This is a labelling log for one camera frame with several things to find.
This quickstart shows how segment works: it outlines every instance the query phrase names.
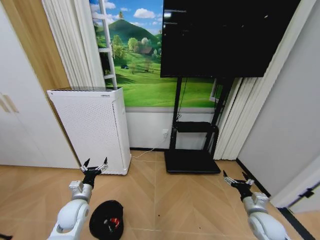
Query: wooden floor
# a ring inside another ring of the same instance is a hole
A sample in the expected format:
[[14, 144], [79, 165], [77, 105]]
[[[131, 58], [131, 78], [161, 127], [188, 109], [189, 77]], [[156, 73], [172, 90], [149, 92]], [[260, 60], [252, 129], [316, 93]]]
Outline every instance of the wooden floor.
[[[132, 151], [133, 156], [140, 153]], [[243, 178], [235, 161], [217, 164], [229, 176]], [[14, 240], [47, 239], [60, 208], [70, 200], [69, 183], [82, 179], [75, 169], [0, 166], [0, 233]], [[239, 193], [222, 174], [168, 174], [163, 152], [133, 158], [126, 176], [98, 176], [90, 212], [106, 200], [124, 206], [123, 240], [255, 239]], [[268, 210], [292, 239], [301, 239], [276, 208], [269, 205]], [[81, 239], [95, 239], [88, 220]]]
[[320, 211], [295, 213], [294, 216], [315, 239], [320, 239]]

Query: wall outlet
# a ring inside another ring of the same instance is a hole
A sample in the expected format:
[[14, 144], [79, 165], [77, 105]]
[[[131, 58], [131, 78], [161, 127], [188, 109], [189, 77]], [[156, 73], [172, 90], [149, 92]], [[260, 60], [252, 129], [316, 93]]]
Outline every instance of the wall outlet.
[[163, 138], [166, 139], [168, 137], [168, 132], [169, 132], [168, 129], [162, 129]]

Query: white air purifier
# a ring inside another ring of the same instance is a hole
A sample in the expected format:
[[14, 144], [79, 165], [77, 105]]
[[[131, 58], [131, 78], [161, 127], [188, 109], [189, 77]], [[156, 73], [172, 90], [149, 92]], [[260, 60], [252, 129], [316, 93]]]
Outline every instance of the white air purifier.
[[123, 89], [68, 87], [47, 91], [81, 164], [126, 175], [131, 154]]

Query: black tv screen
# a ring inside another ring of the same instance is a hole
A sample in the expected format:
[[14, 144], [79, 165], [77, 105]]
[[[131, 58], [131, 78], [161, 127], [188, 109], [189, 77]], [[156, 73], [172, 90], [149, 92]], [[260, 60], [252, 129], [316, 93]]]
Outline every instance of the black tv screen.
[[164, 0], [161, 77], [262, 77], [300, 0]]

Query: door hinge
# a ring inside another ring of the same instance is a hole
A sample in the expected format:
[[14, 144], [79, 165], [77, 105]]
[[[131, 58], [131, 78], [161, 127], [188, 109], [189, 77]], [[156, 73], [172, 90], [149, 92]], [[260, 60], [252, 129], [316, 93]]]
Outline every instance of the door hinge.
[[312, 188], [307, 188], [306, 191], [303, 194], [299, 195], [299, 197], [301, 197], [301, 198], [303, 198], [303, 197], [310, 198], [313, 194], [315, 194], [313, 192], [313, 189]]

